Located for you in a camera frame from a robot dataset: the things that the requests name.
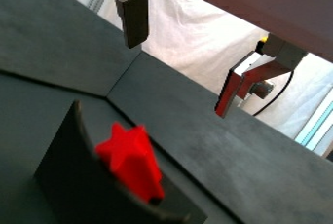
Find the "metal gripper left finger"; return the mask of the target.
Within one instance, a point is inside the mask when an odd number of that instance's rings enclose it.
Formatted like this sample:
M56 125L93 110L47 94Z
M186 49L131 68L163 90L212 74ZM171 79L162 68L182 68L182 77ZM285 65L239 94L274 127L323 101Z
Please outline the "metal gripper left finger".
M148 37L148 0L115 0L124 44L131 49Z

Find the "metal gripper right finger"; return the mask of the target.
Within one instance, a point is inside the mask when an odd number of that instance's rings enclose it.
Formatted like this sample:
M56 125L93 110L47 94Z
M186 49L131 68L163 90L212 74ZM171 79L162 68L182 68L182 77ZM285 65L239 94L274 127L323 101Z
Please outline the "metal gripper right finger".
M267 34L255 49L228 69L214 107L215 114L223 118L234 98L245 99L265 80L291 72L306 54L294 44Z

